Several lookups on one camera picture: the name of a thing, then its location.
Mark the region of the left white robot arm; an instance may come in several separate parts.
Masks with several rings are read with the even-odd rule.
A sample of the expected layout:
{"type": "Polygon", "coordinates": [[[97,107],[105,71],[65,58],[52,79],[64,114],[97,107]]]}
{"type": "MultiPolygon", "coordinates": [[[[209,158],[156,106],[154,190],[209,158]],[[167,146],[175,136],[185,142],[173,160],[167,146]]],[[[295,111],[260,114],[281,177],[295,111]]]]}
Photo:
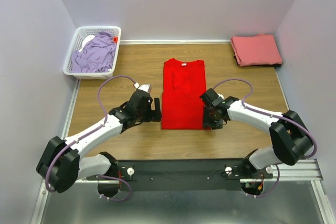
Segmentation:
{"type": "Polygon", "coordinates": [[[86,155],[111,137],[143,122],[159,122],[161,118],[160,99],[137,89],[129,101],[111,109],[91,127],[65,139],[55,136],[49,140],[36,172],[51,191],[58,193],[67,191],[83,177],[101,175],[104,179],[112,179],[117,171],[115,164],[102,154],[94,158],[87,158],[86,155]]]}

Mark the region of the red t shirt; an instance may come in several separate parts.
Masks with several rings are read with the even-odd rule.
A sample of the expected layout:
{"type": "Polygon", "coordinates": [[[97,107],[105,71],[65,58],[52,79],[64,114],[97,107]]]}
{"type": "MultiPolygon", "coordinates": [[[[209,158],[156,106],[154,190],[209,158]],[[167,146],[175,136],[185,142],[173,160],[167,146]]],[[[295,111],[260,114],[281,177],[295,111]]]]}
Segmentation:
{"type": "Polygon", "coordinates": [[[163,130],[202,130],[205,62],[169,59],[163,65],[163,130]]]}

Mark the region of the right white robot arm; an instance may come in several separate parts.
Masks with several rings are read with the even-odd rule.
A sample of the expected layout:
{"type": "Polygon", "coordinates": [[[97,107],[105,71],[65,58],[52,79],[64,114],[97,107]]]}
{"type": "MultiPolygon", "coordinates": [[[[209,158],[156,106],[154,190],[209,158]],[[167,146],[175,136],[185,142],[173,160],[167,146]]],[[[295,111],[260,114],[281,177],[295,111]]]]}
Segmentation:
{"type": "Polygon", "coordinates": [[[203,127],[221,129],[228,121],[237,121],[269,133],[271,146],[258,148],[233,167],[228,175],[252,178],[268,166],[286,164],[293,166],[307,151],[315,148],[309,131],[294,111],[272,112],[251,106],[244,101],[218,94],[201,95],[204,104],[203,127]]]}

